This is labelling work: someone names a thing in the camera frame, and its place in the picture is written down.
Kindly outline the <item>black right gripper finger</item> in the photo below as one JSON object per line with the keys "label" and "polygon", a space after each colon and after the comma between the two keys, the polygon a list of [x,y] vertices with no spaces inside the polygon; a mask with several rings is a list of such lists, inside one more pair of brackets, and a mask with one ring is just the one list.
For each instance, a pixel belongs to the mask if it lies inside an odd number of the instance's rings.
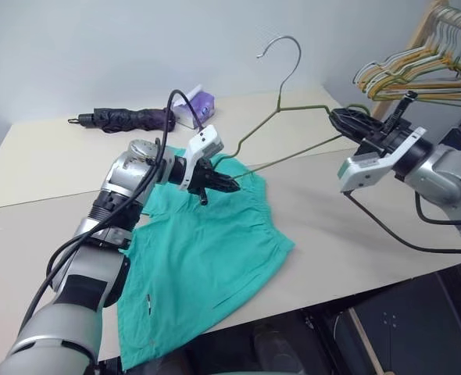
{"label": "black right gripper finger", "polygon": [[372,131],[370,118],[330,118],[330,122],[341,135],[357,144]]}
{"label": "black right gripper finger", "polygon": [[329,117],[333,126],[342,130],[380,130],[384,124],[355,109],[333,109]]}

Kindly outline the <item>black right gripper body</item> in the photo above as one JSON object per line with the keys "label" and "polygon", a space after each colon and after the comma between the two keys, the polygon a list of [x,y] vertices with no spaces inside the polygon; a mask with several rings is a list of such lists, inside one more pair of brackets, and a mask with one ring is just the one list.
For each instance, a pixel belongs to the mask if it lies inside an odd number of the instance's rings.
{"label": "black right gripper body", "polygon": [[393,153],[400,144],[411,135],[410,122],[402,115],[417,98],[415,91],[407,91],[394,112],[383,125],[369,132],[358,147],[356,154],[362,155],[376,152],[380,157]]}

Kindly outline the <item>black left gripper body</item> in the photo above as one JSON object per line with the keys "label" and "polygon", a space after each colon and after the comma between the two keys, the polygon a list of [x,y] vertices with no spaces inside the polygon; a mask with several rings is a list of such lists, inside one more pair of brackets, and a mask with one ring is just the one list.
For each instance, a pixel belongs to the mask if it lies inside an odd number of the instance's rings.
{"label": "black left gripper body", "polygon": [[189,194],[198,196],[200,205],[208,204],[206,189],[214,187],[213,172],[213,165],[209,159],[202,158],[197,161],[187,191]]}

